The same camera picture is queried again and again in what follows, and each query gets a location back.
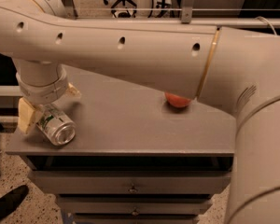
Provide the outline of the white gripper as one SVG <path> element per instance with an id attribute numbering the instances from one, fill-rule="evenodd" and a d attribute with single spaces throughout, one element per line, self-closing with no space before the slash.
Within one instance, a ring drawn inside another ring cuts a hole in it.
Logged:
<path id="1" fill-rule="evenodd" d="M 81 97 L 81 92 L 72 83 L 68 84 L 66 71 L 61 64 L 19 59 L 13 59 L 13 62 L 24 97 L 18 103 L 18 128 L 22 133 L 28 134 L 40 121 L 43 116 L 41 105 L 57 101 L 64 93 L 74 98 Z"/>

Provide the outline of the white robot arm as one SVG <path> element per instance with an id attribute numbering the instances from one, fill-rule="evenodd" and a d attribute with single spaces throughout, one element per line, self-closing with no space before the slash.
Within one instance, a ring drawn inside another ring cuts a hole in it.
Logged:
<path id="1" fill-rule="evenodd" d="M 74 66 L 220 109 L 237 135 L 224 224 L 280 224 L 280 36 L 154 21 L 70 20 L 61 0 L 0 0 L 0 53 L 34 104 Z"/>

